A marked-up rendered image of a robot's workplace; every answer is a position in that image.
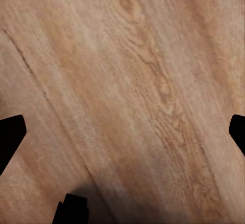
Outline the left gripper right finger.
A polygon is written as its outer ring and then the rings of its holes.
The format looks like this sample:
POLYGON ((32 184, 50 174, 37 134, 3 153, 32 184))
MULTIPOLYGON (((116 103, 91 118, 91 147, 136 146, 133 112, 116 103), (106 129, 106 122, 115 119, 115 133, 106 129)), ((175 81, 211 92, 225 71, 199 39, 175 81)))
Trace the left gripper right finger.
POLYGON ((245 156, 245 116, 236 114, 232 116, 229 134, 245 156))

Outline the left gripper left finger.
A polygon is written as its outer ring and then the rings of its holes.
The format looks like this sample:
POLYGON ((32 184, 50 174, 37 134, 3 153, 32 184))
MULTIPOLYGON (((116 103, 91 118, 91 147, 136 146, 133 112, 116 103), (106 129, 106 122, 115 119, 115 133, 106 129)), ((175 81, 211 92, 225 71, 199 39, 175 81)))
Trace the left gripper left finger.
POLYGON ((0 176, 26 134, 23 115, 0 120, 0 176))

